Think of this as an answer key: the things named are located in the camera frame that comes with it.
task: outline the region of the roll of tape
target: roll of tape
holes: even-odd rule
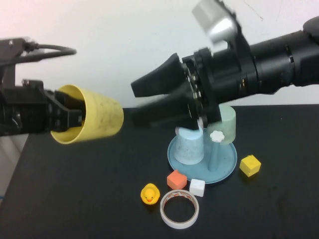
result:
[[[182,223],[174,222],[165,215],[165,212],[164,212],[165,204],[168,202],[169,199],[172,199],[174,197],[185,197],[185,198],[189,199],[195,207],[194,215],[186,222],[182,222]],[[170,191],[164,195],[164,197],[162,198],[162,200],[160,202],[159,210],[160,210],[161,218],[171,228],[185,229],[185,228],[189,228],[190,226],[192,226],[196,222],[196,220],[198,218],[199,205],[198,205],[198,201],[195,198],[195,196],[192,195],[189,191],[173,190],[173,191]]]

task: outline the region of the yellow block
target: yellow block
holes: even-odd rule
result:
[[[239,168],[243,171],[248,177],[257,173],[260,169],[261,162],[255,158],[254,155],[249,155],[246,158],[243,158],[240,161]]]
[[[53,138],[59,143],[70,144],[108,137],[120,131],[124,112],[117,101],[74,85],[63,86],[59,91],[84,100],[86,110],[81,127],[70,128],[65,132],[51,132]]]

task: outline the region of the yellow cube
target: yellow cube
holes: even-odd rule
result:
[[[240,161],[239,168],[243,171],[248,177],[257,173],[260,169],[261,162],[255,158],[254,155],[249,155],[246,158],[243,158]]]

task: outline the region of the white flower-shaped knob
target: white flower-shaped knob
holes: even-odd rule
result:
[[[210,138],[213,142],[220,143],[225,139],[225,135],[222,131],[215,130],[213,133],[210,134]]]

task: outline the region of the white cube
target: white cube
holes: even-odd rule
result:
[[[205,191],[205,181],[192,179],[190,181],[189,191],[196,196],[204,196]]]

